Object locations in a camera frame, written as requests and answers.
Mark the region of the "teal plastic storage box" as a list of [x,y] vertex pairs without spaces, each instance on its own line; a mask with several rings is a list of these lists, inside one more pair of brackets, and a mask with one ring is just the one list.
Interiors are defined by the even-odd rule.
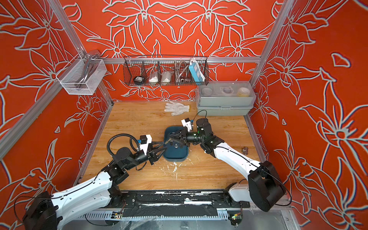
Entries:
[[169,141],[170,134],[181,130],[182,127],[170,126],[164,133],[164,146],[167,148],[163,157],[169,162],[183,162],[189,155],[189,147],[175,141]]

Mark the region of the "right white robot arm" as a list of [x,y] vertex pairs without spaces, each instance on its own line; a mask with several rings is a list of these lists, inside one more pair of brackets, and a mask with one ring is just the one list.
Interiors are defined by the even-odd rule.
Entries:
[[269,161],[259,162],[236,151],[223,139],[214,135],[208,119],[200,118],[193,122],[182,120],[182,128],[169,133],[165,143],[178,146],[199,145],[202,150],[217,158],[239,172],[248,182],[246,185],[234,183],[224,193],[229,201],[253,202],[259,209],[268,212],[286,194],[286,188]]

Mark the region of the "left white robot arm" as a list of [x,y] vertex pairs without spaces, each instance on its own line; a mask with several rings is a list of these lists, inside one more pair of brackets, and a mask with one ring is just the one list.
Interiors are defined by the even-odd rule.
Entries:
[[22,218],[25,229],[58,230],[95,209],[123,204],[118,185],[128,177],[128,170],[142,163],[154,164],[165,150],[161,142],[149,143],[135,153],[127,147],[117,153],[108,148],[112,161],[98,175],[64,191],[36,196]]

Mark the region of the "grey lidded storage container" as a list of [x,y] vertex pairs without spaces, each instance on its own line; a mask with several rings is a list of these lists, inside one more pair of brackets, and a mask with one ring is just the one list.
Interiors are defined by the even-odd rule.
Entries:
[[195,93],[199,116],[245,116],[256,99],[248,81],[211,81]]

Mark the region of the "white knit glove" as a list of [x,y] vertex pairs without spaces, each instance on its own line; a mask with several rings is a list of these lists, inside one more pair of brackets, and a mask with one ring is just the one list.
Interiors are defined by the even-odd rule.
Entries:
[[190,106],[182,103],[170,101],[165,104],[164,112],[170,113],[171,116],[178,116],[183,113],[189,112]]

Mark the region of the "small metal object far right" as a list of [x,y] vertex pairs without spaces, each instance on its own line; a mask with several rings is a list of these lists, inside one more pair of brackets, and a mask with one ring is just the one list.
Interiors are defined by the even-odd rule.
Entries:
[[245,155],[245,156],[247,156],[248,155],[248,150],[249,150],[248,147],[243,147],[242,148],[242,154]]

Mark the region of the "white bag in basket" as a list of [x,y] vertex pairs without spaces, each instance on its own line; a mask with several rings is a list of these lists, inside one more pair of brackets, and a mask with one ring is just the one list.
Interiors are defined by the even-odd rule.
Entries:
[[161,85],[168,85],[172,79],[172,71],[164,71],[161,76]]
[[157,71],[154,71],[150,74],[148,82],[149,83],[158,83],[159,82],[159,73]]

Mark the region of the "metal tongs in basket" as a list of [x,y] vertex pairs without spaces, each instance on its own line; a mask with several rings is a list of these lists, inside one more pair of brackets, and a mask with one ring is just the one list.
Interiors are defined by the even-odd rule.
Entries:
[[184,83],[188,76],[188,63],[186,61],[179,61],[174,64],[175,82]]

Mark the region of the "black item in basket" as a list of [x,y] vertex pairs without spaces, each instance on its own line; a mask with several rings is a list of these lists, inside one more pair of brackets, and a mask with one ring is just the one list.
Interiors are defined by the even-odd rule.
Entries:
[[136,85],[143,85],[146,81],[145,81],[145,78],[142,77],[142,76],[136,76],[134,79],[133,79],[133,82],[136,84]]

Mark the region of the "metal tool in clear bin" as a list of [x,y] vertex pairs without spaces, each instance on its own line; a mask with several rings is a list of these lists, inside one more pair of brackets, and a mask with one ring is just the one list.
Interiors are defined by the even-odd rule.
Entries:
[[83,58],[84,66],[81,72],[81,77],[78,79],[77,89],[87,88],[86,82],[92,72],[94,72],[94,68],[96,65],[95,60],[99,59],[100,55],[101,54],[98,50],[93,50],[90,53],[86,54],[86,56]]

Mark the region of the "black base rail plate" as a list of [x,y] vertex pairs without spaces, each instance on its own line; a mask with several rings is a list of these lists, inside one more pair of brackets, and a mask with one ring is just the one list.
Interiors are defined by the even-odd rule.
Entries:
[[98,211],[111,211],[121,218],[227,219],[230,213],[249,207],[249,202],[233,201],[221,189],[131,190]]

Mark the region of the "clear plastic wall bin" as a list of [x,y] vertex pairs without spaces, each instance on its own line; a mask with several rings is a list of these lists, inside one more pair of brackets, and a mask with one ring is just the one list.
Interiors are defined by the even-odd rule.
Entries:
[[93,95],[107,72],[101,59],[75,60],[57,77],[69,95]]

